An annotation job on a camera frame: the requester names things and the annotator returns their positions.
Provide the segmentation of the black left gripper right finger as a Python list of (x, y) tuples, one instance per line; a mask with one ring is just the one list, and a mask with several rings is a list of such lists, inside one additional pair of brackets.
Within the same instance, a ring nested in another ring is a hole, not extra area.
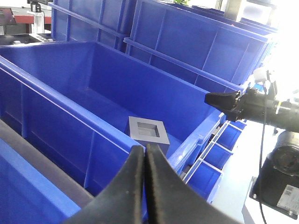
[(146, 146), (145, 195), (150, 224), (237, 223), (186, 185), (157, 144)]

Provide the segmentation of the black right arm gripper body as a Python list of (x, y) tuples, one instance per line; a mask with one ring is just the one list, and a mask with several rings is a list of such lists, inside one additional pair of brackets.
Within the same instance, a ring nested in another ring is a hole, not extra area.
[(266, 122), (269, 122), (278, 105), (276, 99), (272, 99), (254, 88), (247, 89), (244, 94), (236, 99), (237, 102), (231, 109), (224, 110), (227, 120), (233, 122), (241, 119), (264, 122), (265, 117)]

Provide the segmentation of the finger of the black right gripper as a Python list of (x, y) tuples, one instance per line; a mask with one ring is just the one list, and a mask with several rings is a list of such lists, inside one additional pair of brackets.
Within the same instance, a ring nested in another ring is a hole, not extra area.
[(205, 95), (205, 103), (219, 110), (231, 110), (235, 107), (240, 94), (240, 91), (231, 93), (210, 92)]

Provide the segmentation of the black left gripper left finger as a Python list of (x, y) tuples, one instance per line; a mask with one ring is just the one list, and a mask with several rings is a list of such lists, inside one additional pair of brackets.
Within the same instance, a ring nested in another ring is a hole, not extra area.
[(141, 224), (144, 150), (134, 145), (113, 180), (65, 224)]

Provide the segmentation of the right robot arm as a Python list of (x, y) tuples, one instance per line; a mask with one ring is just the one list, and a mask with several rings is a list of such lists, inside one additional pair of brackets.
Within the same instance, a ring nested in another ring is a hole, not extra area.
[[(287, 187), (299, 183), (299, 106), (279, 101), (271, 94), (248, 88), (244, 93), (207, 93), (205, 103), (230, 121), (247, 119), (283, 131), (268, 154), (250, 196), (292, 218), (297, 218), (282, 197)], [(235, 219), (208, 204), (172, 169), (156, 144), (145, 153), (145, 191), (151, 224), (234, 224)]]

